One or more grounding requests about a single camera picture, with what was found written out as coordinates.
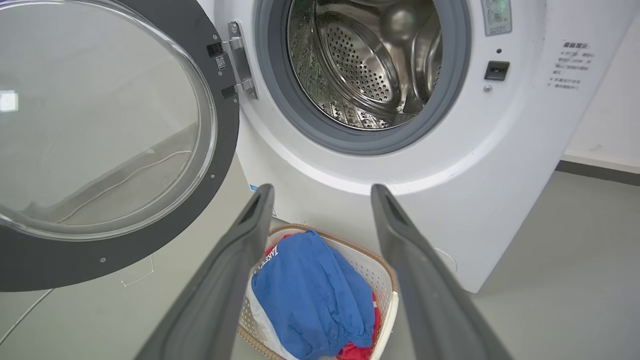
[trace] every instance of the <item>front-load washing machine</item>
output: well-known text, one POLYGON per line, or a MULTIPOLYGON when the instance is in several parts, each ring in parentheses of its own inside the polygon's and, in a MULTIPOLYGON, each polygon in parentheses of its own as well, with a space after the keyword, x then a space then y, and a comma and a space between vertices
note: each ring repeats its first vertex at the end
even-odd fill
POLYGON ((636 11, 634 0, 1 1, 0 290, 149 255, 202 212, 236 150, 250 184, 277 189, 277 217, 372 250, 369 191, 387 185, 477 291, 636 11))

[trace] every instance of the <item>sticker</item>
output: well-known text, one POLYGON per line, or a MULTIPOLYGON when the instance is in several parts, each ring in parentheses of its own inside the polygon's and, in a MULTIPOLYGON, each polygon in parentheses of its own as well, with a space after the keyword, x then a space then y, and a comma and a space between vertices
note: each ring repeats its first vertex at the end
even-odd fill
POLYGON ((593 66, 596 54, 587 42, 562 41, 547 86, 564 91, 577 91, 593 66))
POLYGON ((216 63, 218 64, 218 70, 226 69, 227 63, 225 63, 225 57, 219 56, 216 58, 216 63))
MULTIPOLYGON (((258 190, 258 186, 249 184, 249 190, 251 190, 252 193, 255 193, 258 190)), ((276 204, 273 204, 273 212, 271 212, 271 216, 275 218, 278 217, 278 213, 276 213, 276 204)))
POLYGON ((511 0, 481 0, 484 33, 498 35, 511 32, 511 0))

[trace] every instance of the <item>white plastic basket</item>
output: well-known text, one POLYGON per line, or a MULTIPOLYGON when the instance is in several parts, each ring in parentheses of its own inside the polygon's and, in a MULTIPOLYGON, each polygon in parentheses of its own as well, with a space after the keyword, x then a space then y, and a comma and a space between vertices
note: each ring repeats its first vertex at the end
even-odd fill
MULTIPOLYGON (((389 266, 384 259, 358 245, 327 234, 321 230, 303 225, 287 224, 272 229, 267 239, 267 249, 287 234, 304 233, 309 229, 316 230, 329 247, 338 250, 342 256, 349 261, 351 266, 367 281, 373 293, 376 294, 376 303, 380 310, 382 321, 378 329, 378 336, 374 339, 370 359, 378 360, 387 345, 398 310, 397 281, 393 269, 391 269, 391 266, 389 266)), ((240 312, 240 322, 237 332, 267 358, 271 360, 284 360, 283 357, 268 348, 264 344, 264 341, 261 340, 260 335, 255 329, 255 320, 251 314, 249 300, 246 297, 244 298, 243 308, 240 312)))

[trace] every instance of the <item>floor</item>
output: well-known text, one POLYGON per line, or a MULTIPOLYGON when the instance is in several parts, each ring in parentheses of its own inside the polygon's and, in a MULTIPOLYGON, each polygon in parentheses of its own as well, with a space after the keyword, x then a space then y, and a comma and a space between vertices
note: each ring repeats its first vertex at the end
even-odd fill
MULTIPOLYGON (((131 359, 249 196, 235 161, 206 221, 153 258, 55 289, 10 333, 44 291, 0 293, 0 359, 131 359)), ((638 234, 640 188, 555 173, 472 299, 516 360, 638 359, 638 234)), ((414 357, 400 308, 383 358, 414 357)), ((233 358, 264 359, 241 338, 233 358)))

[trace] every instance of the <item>white cloth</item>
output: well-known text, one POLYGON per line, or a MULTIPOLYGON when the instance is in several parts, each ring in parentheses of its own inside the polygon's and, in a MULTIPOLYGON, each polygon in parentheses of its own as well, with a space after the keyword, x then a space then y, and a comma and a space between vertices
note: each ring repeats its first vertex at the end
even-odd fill
POLYGON ((271 320, 269 320, 267 313, 264 311, 260 302, 253 293, 251 277, 249 278, 249 283, 246 287, 246 297, 249 299, 251 314, 255 320, 255 330, 264 344, 286 360, 299 360, 295 356, 291 355, 284 346, 282 346, 282 343, 278 338, 278 334, 276 334, 276 330, 273 328, 273 324, 271 324, 271 320))

